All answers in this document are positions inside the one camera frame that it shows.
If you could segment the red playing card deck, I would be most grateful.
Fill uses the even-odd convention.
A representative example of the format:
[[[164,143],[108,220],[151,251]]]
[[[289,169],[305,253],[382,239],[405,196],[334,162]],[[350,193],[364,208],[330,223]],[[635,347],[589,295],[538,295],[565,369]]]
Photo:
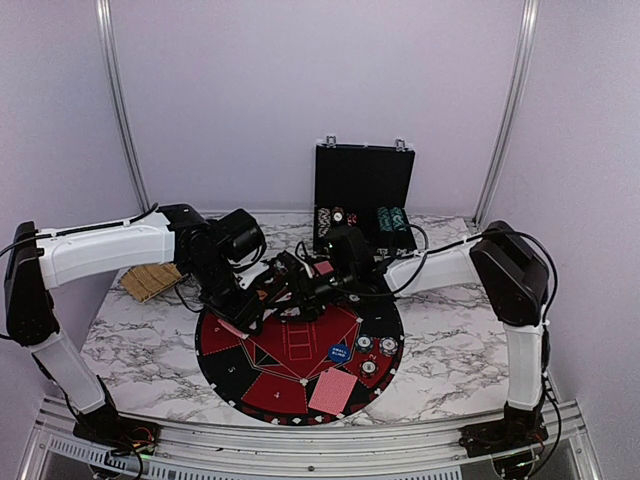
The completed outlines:
[[[218,319],[218,324],[220,325],[221,328],[224,328],[226,331],[228,331],[229,333],[233,334],[234,336],[240,339],[245,340],[249,337],[248,333],[239,330],[238,328],[236,328],[235,326],[233,326],[232,324],[230,324],[229,322],[226,322],[221,318]]]

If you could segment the blue small blind button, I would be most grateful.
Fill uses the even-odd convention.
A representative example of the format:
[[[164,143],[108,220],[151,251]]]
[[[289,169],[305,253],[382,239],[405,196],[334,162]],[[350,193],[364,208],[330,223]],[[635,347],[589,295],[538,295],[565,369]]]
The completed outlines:
[[[328,350],[328,358],[331,362],[342,364],[351,359],[351,349],[344,344],[332,345]]]

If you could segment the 50 chips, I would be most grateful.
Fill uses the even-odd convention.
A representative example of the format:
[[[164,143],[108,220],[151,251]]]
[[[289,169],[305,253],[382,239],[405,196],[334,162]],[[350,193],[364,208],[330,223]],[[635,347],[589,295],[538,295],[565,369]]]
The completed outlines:
[[[355,340],[354,347],[357,352],[366,354],[372,351],[373,345],[374,342],[370,336],[360,335]]]

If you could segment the ace of clubs card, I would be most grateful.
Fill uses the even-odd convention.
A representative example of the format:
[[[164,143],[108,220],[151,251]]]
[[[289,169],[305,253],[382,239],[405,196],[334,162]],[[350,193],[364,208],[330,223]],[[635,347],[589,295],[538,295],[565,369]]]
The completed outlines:
[[[286,309],[278,309],[275,313],[278,318],[284,318],[286,321],[297,321],[301,316],[299,307],[290,307]]]

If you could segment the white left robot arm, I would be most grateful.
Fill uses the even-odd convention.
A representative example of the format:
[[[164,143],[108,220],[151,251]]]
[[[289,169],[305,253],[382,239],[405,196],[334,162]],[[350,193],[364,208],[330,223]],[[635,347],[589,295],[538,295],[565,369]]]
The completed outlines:
[[[130,267],[174,265],[196,280],[200,301],[249,333],[264,307],[242,274],[266,249],[255,218],[236,209],[206,219],[188,204],[154,205],[133,218],[69,228],[20,224],[7,256],[4,339],[27,348],[78,412],[80,423],[106,445],[125,438],[126,423],[106,385],[88,367],[57,318],[53,291]]]

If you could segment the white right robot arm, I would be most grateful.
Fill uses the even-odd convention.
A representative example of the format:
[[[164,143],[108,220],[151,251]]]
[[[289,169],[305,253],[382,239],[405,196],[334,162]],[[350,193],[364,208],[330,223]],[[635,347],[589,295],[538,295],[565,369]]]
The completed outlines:
[[[283,253],[273,260],[273,266],[284,269],[275,275],[284,284],[270,289],[266,309],[278,314],[296,309],[298,319],[315,320],[323,307],[352,295],[408,297],[479,283],[507,339],[509,387],[495,438],[515,448],[533,433],[546,396],[547,310],[558,287],[555,265],[535,237],[494,221],[484,231],[440,248],[376,259],[362,232],[342,225],[328,232],[325,245],[329,273],[319,273],[314,259]]]

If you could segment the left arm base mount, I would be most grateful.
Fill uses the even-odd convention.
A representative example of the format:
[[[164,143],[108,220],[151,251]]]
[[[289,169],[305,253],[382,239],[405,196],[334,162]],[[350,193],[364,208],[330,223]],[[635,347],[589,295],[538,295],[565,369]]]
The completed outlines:
[[[160,426],[122,416],[109,394],[105,395],[104,405],[87,414],[81,413],[68,396],[65,396],[65,402],[75,418],[75,437],[110,446],[116,450],[116,456],[155,451]]]

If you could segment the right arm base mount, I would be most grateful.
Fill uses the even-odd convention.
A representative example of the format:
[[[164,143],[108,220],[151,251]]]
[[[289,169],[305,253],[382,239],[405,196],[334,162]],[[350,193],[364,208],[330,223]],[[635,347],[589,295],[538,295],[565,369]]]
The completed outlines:
[[[549,438],[543,425],[543,405],[543,398],[532,410],[506,403],[501,419],[462,427],[458,443],[469,458],[542,444]]]

